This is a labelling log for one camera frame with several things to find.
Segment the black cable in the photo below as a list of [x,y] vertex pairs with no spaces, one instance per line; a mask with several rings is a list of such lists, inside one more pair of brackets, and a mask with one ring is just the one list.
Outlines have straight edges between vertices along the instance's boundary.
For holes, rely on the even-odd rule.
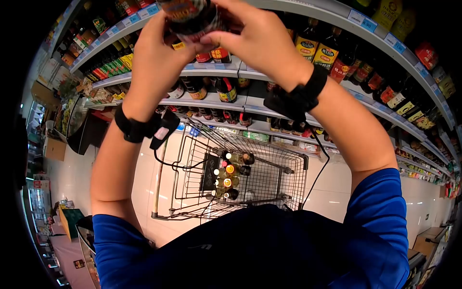
[[316,177],[315,181],[313,182],[313,185],[311,186],[310,191],[308,192],[308,195],[306,196],[305,200],[303,201],[302,209],[303,209],[303,207],[305,206],[306,200],[308,200],[308,197],[310,196],[311,191],[313,190],[313,188],[314,188],[314,186],[315,186],[315,184],[316,184],[317,179],[319,178],[319,176],[321,175],[322,171],[324,170],[324,168],[326,167],[327,163],[328,163],[329,160],[330,160],[329,155],[328,155],[328,154],[326,153],[326,151],[324,150],[324,147],[322,146],[322,144],[321,144],[321,142],[319,141],[319,139],[318,139],[316,133],[314,132],[313,127],[312,127],[311,125],[309,125],[309,124],[308,124],[308,127],[310,128],[311,133],[314,135],[316,141],[318,142],[319,146],[321,147],[322,152],[327,156],[327,161],[326,161],[326,163],[322,166],[321,170],[320,170],[319,173],[318,173],[318,176]]
[[157,151],[156,151],[155,149],[154,149],[153,151],[154,151],[154,158],[156,158],[156,160],[157,160],[159,163],[161,163],[161,164],[163,164],[163,165],[166,165],[166,166],[179,167],[179,168],[181,168],[181,169],[194,169],[194,168],[197,167],[198,165],[203,164],[203,163],[205,163],[205,162],[207,161],[207,160],[203,160],[203,161],[201,161],[201,162],[195,164],[194,166],[177,166],[177,165],[174,165],[174,164],[167,164],[167,163],[165,163],[165,162],[159,160],[159,158],[157,157]]

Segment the soy sauce bottle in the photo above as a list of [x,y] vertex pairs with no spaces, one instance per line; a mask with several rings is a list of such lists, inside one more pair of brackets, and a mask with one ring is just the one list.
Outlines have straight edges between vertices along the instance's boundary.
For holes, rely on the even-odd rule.
[[217,90],[222,102],[236,102],[237,93],[234,80],[228,77],[217,77],[215,89]]

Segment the supermarket aisle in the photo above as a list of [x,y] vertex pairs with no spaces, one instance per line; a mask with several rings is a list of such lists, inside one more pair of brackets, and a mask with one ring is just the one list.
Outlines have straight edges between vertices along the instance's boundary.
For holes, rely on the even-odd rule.
[[[165,153],[165,162],[171,163],[177,159],[181,136],[180,133],[174,133],[170,137]],[[149,148],[149,144],[150,140],[145,139],[138,157],[132,201],[145,236],[155,240],[157,246],[163,246],[177,236],[198,226],[201,220],[161,221],[151,218],[154,192],[158,182],[156,175],[158,162],[155,160],[154,152]],[[91,214],[89,188],[94,156],[95,150],[92,146],[88,148],[85,156],[74,153],[68,147],[64,162],[47,162],[48,172],[52,179],[53,202],[67,197],[69,200],[74,200],[76,207],[80,208],[85,215]],[[306,192],[309,191],[322,165],[320,160],[310,158]],[[350,198],[350,178],[351,173],[347,165],[343,163],[327,165],[304,209],[342,222]],[[164,166],[160,180],[159,215],[169,215],[173,182],[174,171],[170,167]],[[429,227],[439,226],[440,223],[447,220],[451,201],[439,198],[439,186],[410,178],[401,178],[401,183],[403,197],[407,203],[406,219],[409,247],[412,247],[419,233]],[[184,173],[179,170],[179,193],[184,186]],[[185,200],[183,206],[192,205],[194,201],[196,200]],[[180,204],[178,200],[173,200],[173,202],[174,206]]]

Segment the shopping cart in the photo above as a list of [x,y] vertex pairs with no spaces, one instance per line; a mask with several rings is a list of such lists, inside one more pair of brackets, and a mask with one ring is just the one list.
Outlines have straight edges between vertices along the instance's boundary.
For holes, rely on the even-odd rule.
[[[275,204],[281,209],[299,210],[302,208],[305,192],[308,157],[304,154],[280,148],[210,128],[200,121],[182,116],[185,123],[196,133],[190,135],[184,129],[177,161],[172,167],[174,184],[168,216],[158,214],[160,181],[154,192],[152,218],[161,220],[186,220],[190,218],[213,219],[237,209],[260,204]],[[162,146],[159,159],[163,161],[165,147]],[[237,199],[218,198],[213,173],[221,167],[220,151],[230,153],[253,153],[255,162],[250,165],[249,176],[240,175]],[[166,165],[160,166],[158,176]]]

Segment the hand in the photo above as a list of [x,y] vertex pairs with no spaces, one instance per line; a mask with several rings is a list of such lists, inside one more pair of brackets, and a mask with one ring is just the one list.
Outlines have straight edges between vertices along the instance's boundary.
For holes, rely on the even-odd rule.
[[313,72],[311,62],[295,49],[284,24],[272,12],[257,9],[239,0],[212,0],[222,15],[234,16],[231,27],[241,25],[241,35],[214,31],[201,38],[202,44],[222,46],[245,64],[266,74],[286,91],[305,85]]
[[123,101],[127,118],[148,121],[167,91],[178,80],[181,70],[196,54],[210,50],[200,43],[174,50],[171,37],[164,41],[166,14],[154,15],[141,31],[135,45],[132,84]]

